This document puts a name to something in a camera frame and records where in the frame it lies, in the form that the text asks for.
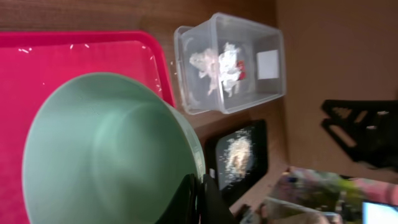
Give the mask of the red snack wrapper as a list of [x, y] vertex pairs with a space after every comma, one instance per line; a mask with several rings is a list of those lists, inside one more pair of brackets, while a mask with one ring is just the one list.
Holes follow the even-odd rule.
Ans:
[[246, 78], [246, 69], [243, 60], [237, 62], [237, 67], [239, 68], [240, 74], [238, 80], [244, 80]]

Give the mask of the white tissue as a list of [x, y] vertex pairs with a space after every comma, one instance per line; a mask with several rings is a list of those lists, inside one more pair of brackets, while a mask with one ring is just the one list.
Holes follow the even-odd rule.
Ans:
[[238, 84], [241, 70], [238, 67], [238, 53], [240, 48], [229, 42], [225, 43], [224, 51], [218, 57], [220, 80], [229, 97], [233, 95], [233, 88]]

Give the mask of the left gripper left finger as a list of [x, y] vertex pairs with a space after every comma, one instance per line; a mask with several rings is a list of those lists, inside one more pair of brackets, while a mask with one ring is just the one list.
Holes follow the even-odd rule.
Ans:
[[187, 174], [156, 224], [197, 224], [197, 179]]

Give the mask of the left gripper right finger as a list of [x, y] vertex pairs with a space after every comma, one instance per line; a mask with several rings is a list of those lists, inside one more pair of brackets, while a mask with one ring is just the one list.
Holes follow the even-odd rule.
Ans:
[[224, 203], [214, 179], [205, 174], [200, 186], [201, 224], [238, 224], [234, 215]]

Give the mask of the white napkin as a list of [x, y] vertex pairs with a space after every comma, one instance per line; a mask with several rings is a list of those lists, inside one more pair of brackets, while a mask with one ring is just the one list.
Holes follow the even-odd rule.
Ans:
[[212, 49], [206, 49], [202, 53], [194, 53], [190, 56], [189, 62], [195, 68], [199, 69], [199, 78], [208, 76], [210, 78], [209, 90], [207, 95], [210, 96], [212, 91], [217, 89], [217, 64], [218, 55]]

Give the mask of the green bowl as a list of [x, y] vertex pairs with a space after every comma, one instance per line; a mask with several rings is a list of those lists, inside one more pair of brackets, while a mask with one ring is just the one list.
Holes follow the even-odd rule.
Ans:
[[31, 223], [155, 223], [205, 161], [189, 122], [143, 84], [91, 73], [41, 106], [24, 149]]

